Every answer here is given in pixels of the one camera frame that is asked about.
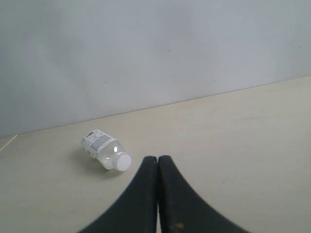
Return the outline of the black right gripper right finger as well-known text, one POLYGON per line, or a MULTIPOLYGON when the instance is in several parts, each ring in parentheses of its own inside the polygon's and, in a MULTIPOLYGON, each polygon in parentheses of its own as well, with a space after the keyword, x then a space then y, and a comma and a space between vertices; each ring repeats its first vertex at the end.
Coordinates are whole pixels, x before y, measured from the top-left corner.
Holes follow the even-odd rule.
POLYGON ((168 155, 158 159, 158 206, 163 233, 244 233, 208 205, 168 155))

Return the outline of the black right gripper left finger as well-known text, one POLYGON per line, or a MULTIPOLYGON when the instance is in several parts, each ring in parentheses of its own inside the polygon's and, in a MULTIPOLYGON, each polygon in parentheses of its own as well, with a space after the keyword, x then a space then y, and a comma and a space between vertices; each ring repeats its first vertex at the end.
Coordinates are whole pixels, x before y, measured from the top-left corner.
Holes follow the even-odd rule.
POLYGON ((157 158, 146 156, 120 197, 82 233, 155 233, 157 158))

